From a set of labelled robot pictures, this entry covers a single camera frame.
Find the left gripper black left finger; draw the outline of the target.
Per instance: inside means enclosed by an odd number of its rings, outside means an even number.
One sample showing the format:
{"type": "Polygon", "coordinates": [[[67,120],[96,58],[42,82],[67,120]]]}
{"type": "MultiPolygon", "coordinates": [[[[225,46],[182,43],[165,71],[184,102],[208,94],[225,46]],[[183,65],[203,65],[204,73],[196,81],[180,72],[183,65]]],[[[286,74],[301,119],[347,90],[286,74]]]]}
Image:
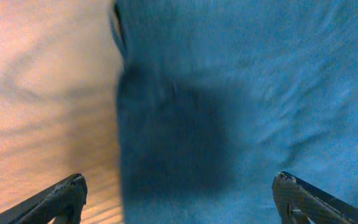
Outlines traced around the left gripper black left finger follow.
{"type": "Polygon", "coordinates": [[[80,224],[88,188],[81,174],[72,174],[0,213],[0,224],[80,224]]]}

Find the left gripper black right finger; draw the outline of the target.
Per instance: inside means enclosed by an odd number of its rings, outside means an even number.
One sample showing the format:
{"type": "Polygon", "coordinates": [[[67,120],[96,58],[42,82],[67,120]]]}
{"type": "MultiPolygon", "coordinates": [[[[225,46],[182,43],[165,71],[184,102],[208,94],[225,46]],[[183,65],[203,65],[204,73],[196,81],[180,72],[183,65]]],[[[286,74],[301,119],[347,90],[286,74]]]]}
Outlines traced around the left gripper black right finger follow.
{"type": "Polygon", "coordinates": [[[358,208],[288,173],[278,173],[273,200],[282,224],[358,224],[358,208]]]}

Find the navy blue shorts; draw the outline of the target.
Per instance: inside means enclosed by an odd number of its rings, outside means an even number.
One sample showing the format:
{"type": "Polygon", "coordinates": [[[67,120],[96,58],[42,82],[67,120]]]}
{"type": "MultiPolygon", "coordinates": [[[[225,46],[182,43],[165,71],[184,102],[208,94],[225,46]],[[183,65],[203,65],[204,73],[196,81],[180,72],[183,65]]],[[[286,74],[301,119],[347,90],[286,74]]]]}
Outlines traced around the navy blue shorts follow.
{"type": "Polygon", "coordinates": [[[282,170],[358,207],[358,0],[121,0],[126,223],[278,223],[282,170]]]}

